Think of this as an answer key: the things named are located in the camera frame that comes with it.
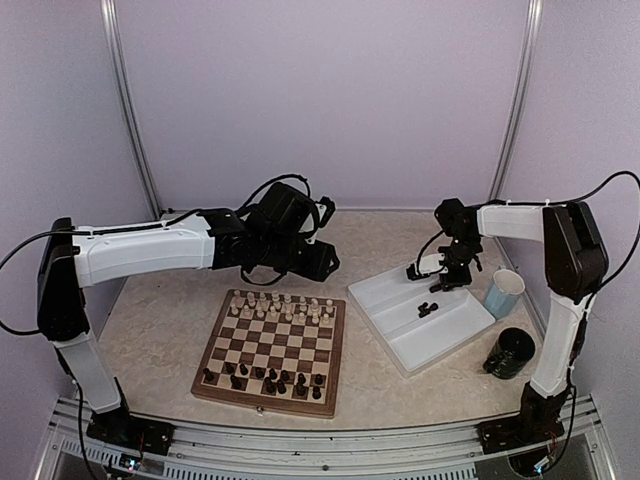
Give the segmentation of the white plastic tray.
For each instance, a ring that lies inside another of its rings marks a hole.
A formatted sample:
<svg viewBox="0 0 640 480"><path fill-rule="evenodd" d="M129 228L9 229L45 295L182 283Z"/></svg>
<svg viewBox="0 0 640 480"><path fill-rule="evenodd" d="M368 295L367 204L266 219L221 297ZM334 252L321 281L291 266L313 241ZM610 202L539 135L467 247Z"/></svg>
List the white plastic tray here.
<svg viewBox="0 0 640 480"><path fill-rule="evenodd" d="M431 293L438 278L410 281L402 266L356 282L349 298L402 377L408 379L472 342L495 318L465 288ZM439 309L420 318L418 306Z"/></svg>

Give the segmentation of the wooden chess board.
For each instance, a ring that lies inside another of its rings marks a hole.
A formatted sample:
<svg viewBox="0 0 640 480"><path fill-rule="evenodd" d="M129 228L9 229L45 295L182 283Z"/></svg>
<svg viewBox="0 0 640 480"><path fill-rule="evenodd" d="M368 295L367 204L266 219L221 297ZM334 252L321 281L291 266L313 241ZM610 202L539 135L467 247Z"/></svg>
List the wooden chess board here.
<svg viewBox="0 0 640 480"><path fill-rule="evenodd" d="M307 417L333 418L341 367L345 330L346 303L341 299L230 289L227 291L192 383L192 394L200 399L271 410ZM235 367L234 375L242 383L241 390L231 387L225 363ZM244 364L249 374L240 374ZM257 367L265 370L256 377ZM203 369L215 374L213 384L203 381ZM286 393L265 391L264 379L269 369L278 374L287 370ZM307 396L295 394L298 374L306 376ZM314 376L322 374L322 385L314 384ZM322 397L312 398L319 386Z"/></svg>

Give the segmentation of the black chess piece eleventh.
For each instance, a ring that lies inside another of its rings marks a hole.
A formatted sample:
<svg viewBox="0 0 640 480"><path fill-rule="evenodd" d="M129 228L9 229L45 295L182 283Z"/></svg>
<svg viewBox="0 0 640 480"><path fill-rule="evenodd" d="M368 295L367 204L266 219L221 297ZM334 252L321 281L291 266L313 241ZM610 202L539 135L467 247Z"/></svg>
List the black chess piece eleventh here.
<svg viewBox="0 0 640 480"><path fill-rule="evenodd" d="M305 398L307 396L307 387L302 383L296 384L295 385L295 394L299 398Z"/></svg>

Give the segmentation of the black chess piece thirteenth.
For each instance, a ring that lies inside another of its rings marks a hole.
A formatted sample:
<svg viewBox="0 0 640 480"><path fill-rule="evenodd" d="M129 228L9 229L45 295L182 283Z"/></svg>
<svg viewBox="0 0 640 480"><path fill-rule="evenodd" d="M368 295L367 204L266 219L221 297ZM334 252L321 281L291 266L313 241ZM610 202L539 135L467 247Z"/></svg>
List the black chess piece thirteenth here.
<svg viewBox="0 0 640 480"><path fill-rule="evenodd" d="M230 376L230 381L231 381L231 387L234 390L241 390L243 388L242 381L238 377L236 377L234 374Z"/></svg>

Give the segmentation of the black chess rook corner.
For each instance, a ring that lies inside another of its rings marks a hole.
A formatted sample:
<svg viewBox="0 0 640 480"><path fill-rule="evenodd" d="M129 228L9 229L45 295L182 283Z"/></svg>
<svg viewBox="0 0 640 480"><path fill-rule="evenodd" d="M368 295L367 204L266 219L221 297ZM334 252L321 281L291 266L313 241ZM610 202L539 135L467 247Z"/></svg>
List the black chess rook corner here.
<svg viewBox="0 0 640 480"><path fill-rule="evenodd" d="M203 381L208 384L213 384L216 377L215 374L208 368L203 369Z"/></svg>

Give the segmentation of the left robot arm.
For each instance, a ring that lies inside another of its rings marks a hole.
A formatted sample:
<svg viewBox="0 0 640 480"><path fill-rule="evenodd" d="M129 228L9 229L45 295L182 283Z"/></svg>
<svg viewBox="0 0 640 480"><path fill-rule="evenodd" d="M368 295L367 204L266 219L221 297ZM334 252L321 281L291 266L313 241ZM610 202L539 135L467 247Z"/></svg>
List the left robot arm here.
<svg viewBox="0 0 640 480"><path fill-rule="evenodd" d="M239 208L196 208L155 222L76 227L56 220L38 273L37 326L76 381L102 430L121 445L140 434L125 394L92 331L84 291L103 283L171 270L256 267L278 279L294 274L325 281L339 266L333 245L317 239L336 210L281 178L257 189Z"/></svg>

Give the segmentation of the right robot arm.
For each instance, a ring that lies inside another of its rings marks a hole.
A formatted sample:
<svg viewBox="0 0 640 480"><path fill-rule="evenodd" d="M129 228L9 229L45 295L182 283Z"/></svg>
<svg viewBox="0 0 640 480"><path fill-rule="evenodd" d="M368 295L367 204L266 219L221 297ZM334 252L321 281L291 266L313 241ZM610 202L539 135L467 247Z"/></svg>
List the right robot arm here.
<svg viewBox="0 0 640 480"><path fill-rule="evenodd" d="M484 237L538 241L544 247L544 272L550 312L538 365L526 383L520 411L509 433L523 444L547 432L563 431L559 414L571 387L571 371L584 343L591 303L609 268L604 242L586 202L511 203L494 200L465 206L444 200L435 210L442 234L450 238L431 255L420 252L418 276L438 275L446 292L471 282L470 263L478 260Z"/></svg>

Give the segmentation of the light blue mug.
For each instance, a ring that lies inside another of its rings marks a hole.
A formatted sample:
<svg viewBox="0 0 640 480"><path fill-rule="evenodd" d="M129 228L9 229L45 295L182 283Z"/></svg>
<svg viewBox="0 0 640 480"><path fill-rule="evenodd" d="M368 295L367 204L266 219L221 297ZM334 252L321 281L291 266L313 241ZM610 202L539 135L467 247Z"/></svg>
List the light blue mug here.
<svg viewBox="0 0 640 480"><path fill-rule="evenodd" d="M492 275L484 299L484 308L496 320L500 320L511 313L524 291L525 283L518 273L500 268Z"/></svg>

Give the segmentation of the dark green mug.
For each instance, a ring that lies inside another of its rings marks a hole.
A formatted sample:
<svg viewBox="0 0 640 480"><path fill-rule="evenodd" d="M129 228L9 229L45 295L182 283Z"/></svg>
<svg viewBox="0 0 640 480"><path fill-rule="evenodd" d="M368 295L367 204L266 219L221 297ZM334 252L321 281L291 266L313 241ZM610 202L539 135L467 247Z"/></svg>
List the dark green mug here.
<svg viewBox="0 0 640 480"><path fill-rule="evenodd" d="M484 361L483 371L501 380L513 379L533 359L535 351L534 340L526 331L506 328Z"/></svg>

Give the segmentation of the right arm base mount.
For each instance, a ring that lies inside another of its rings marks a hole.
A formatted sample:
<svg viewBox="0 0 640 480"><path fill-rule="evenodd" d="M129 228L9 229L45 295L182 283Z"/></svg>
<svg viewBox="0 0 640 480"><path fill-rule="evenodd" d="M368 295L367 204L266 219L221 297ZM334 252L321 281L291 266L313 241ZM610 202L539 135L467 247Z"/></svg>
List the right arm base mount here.
<svg viewBox="0 0 640 480"><path fill-rule="evenodd" d="M518 416L511 416L481 422L477 432L482 451L488 455L561 437L565 429L559 420L529 425Z"/></svg>

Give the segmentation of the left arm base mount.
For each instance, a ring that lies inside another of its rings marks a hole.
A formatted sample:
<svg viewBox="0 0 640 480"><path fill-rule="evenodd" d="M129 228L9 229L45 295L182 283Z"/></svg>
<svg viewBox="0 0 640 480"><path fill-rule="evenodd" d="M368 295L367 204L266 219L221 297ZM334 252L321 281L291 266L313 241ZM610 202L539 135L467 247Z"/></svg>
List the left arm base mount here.
<svg viewBox="0 0 640 480"><path fill-rule="evenodd" d="M175 427L167 422L132 417L124 424L92 419L87 435L94 440L141 453L167 456Z"/></svg>

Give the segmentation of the right aluminium frame post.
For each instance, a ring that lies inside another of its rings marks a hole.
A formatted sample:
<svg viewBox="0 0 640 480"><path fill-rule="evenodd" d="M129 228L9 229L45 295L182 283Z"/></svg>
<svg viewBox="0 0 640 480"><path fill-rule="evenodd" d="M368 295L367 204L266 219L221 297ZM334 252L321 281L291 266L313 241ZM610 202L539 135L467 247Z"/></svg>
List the right aluminium frame post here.
<svg viewBox="0 0 640 480"><path fill-rule="evenodd" d="M498 164L489 190L489 200L499 198L512 163L513 152L517 141L521 119L525 110L526 97L534 65L543 5L543 0L530 0L528 2L516 82L507 118L506 129L500 147Z"/></svg>

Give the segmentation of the aluminium frame post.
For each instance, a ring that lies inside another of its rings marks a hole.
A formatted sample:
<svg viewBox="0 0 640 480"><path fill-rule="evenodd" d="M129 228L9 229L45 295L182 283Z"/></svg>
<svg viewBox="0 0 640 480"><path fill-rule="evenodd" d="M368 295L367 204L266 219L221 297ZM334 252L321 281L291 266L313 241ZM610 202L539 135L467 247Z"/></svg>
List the aluminium frame post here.
<svg viewBox="0 0 640 480"><path fill-rule="evenodd" d="M543 5L543 0L530 0L528 2L516 82L507 118L506 129L500 147L498 164L489 190L489 200L499 198L512 163L513 152L517 141L521 119L525 110L526 97L534 65Z"/></svg>
<svg viewBox="0 0 640 480"><path fill-rule="evenodd" d="M162 214L162 205L147 159L144 143L135 112L131 88L127 75L122 38L119 31L117 5L113 0L100 1L101 16L106 35L107 48L115 75L116 89L131 145L134 164L138 172L143 193L154 218Z"/></svg>

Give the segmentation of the front aluminium rail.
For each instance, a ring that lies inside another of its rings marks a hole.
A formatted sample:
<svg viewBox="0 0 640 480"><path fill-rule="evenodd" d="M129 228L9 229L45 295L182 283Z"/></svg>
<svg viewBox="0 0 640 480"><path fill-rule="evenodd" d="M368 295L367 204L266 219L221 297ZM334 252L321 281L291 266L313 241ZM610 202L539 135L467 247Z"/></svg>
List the front aluminium rail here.
<svg viewBox="0 0 640 480"><path fill-rule="evenodd" d="M577 400L572 435L563 458L544 479L620 479L608 439L592 400ZM45 451L36 479L52 475L62 453L81 459L78 402L60 398L45 435ZM119 465L126 450L84 440L88 460L123 475L154 479L267 478L479 478L482 462L542 448L529 445L483 453L480 420L431 426L374 430L273 430L166 420L175 426L167 456L143 454L142 466L129 472Z"/></svg>

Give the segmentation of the left aluminium frame post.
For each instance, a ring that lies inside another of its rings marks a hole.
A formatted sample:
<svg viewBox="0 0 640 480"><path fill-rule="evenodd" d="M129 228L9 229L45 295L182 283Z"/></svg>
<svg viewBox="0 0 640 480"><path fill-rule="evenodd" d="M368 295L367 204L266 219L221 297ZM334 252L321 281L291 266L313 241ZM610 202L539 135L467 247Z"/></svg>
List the left aluminium frame post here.
<svg viewBox="0 0 640 480"><path fill-rule="evenodd" d="M154 218L162 214L162 205L147 159L144 143L135 112L131 88L127 75L122 38L119 31L117 5L113 0L100 1L101 16L106 35L107 48L115 75L116 89L131 145L134 164L138 172L143 193Z"/></svg>

